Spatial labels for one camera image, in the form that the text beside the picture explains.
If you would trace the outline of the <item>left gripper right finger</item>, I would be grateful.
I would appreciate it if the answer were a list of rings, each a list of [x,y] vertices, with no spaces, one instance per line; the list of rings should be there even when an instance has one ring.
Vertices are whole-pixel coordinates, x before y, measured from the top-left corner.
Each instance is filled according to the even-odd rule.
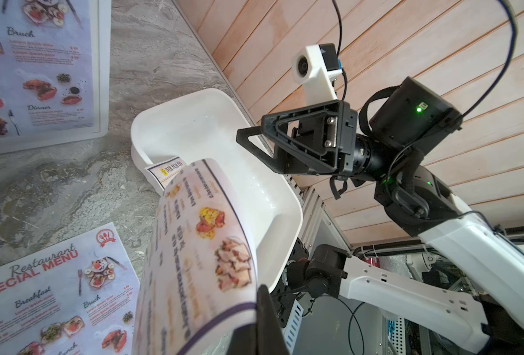
[[[275,315],[275,310],[266,285],[257,292],[256,348],[257,355],[288,355],[284,335]]]

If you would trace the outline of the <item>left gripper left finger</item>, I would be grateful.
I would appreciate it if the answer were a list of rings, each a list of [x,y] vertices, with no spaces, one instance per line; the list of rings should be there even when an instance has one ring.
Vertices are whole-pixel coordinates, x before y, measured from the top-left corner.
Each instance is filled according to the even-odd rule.
[[[245,325],[235,329],[229,343],[227,355],[256,355],[257,327],[256,324]]]

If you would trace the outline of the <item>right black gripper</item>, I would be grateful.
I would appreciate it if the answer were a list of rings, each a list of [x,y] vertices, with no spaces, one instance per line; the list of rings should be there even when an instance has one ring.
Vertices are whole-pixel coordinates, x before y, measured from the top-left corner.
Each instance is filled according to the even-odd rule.
[[[325,147],[327,119],[338,116],[339,101],[264,115],[260,127],[237,131],[236,142],[279,175],[314,175],[337,169],[334,149]],[[378,181],[394,173],[412,151],[428,155],[461,129],[462,114],[434,91],[407,77],[396,87],[375,93],[358,113],[351,173],[338,180]],[[264,135],[272,155],[251,138]]]

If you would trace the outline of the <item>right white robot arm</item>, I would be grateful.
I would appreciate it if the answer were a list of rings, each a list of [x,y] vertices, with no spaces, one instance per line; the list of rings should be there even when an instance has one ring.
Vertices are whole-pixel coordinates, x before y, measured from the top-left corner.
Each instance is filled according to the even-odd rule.
[[[266,115],[238,143],[278,174],[328,175],[374,199],[414,238],[409,275],[377,269],[363,252],[320,245],[284,269],[279,297],[305,292],[360,300],[473,354],[524,354],[524,250],[467,206],[423,159],[460,130],[461,113],[413,78],[375,93],[368,117],[341,100]]]

